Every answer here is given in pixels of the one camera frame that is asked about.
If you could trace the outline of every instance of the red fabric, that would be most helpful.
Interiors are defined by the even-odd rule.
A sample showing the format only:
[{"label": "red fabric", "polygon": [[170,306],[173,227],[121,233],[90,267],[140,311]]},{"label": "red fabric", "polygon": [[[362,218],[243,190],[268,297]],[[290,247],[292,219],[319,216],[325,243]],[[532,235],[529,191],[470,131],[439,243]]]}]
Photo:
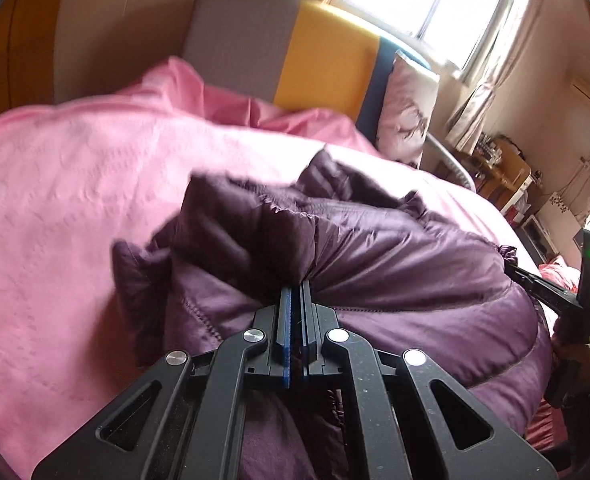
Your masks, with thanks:
[{"label": "red fabric", "polygon": [[[539,272],[545,279],[571,292],[578,290],[581,272],[566,265],[562,256],[557,256],[549,264],[540,265]],[[526,440],[532,447],[542,451],[558,446],[567,439],[562,410],[552,408],[542,399],[537,413],[526,428]]]}]

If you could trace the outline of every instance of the jacket sleeve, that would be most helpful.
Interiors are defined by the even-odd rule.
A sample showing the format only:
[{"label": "jacket sleeve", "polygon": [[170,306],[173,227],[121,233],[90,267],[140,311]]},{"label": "jacket sleeve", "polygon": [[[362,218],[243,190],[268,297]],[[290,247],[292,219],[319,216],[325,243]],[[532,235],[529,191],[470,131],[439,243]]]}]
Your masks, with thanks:
[{"label": "jacket sleeve", "polygon": [[590,394],[566,399],[562,413],[571,446],[572,468],[578,470],[590,457]]}]

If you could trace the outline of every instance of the headboard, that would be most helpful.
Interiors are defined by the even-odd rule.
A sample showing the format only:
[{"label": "headboard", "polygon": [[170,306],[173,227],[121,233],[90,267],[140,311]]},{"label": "headboard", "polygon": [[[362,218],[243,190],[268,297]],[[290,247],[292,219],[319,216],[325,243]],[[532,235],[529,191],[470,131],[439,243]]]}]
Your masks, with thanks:
[{"label": "headboard", "polygon": [[375,142],[397,50],[368,22],[315,0],[195,0],[182,57],[209,84],[288,110],[332,108]]}]

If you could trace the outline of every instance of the window frame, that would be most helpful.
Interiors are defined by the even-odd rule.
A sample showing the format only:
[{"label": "window frame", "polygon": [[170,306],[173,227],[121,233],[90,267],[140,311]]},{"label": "window frame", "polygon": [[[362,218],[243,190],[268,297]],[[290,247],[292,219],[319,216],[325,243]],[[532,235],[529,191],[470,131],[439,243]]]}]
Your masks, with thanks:
[{"label": "window frame", "polygon": [[422,41],[421,36],[425,34],[430,20],[436,12],[439,1],[440,0],[433,1],[430,11],[424,19],[417,36],[409,36],[408,34],[396,29],[392,25],[389,25],[388,23],[380,20],[376,16],[367,13],[365,10],[351,5],[347,0],[331,0],[330,3],[339,9],[346,10],[347,12],[350,12],[351,14],[354,14],[363,20],[370,22],[392,36],[395,36],[409,47],[415,49],[431,64],[438,65],[446,72],[450,73],[453,78],[460,80],[462,83],[470,84],[471,82],[477,80],[479,76],[481,76],[482,69],[488,61],[488,56],[492,50],[495,39],[502,30],[514,0],[499,0],[497,2],[497,6],[495,7],[494,13],[492,14],[486,30],[480,36],[479,40],[472,49],[468,60],[462,68],[459,68],[445,56],[441,55],[439,52],[431,48],[427,43]]}]

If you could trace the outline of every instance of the wooden desk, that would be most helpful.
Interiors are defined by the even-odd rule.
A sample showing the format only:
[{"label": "wooden desk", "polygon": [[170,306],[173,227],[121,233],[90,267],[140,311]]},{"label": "wooden desk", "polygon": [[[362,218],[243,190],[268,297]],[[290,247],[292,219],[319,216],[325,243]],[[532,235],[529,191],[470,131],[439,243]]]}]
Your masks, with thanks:
[{"label": "wooden desk", "polygon": [[504,175],[504,172],[502,172],[497,166],[491,166],[488,164],[488,161],[478,153],[473,153],[470,157],[476,162],[476,167],[483,171],[487,176],[498,180],[507,190],[517,193],[519,187],[515,186],[513,182],[508,180]]},{"label": "wooden desk", "polygon": [[473,155],[454,153],[462,165],[473,175],[473,178],[475,178],[475,174],[483,173],[485,175],[486,179],[481,183],[478,179],[475,179],[477,192],[492,202],[502,214],[505,214],[510,209],[510,206],[514,205],[523,196],[532,183],[528,165],[512,150],[510,152],[507,150],[509,148],[505,149],[507,155],[504,155],[504,157],[508,162],[508,169],[514,174],[512,178],[502,170],[501,166],[504,161],[498,166],[492,166],[477,152],[473,153]]}]

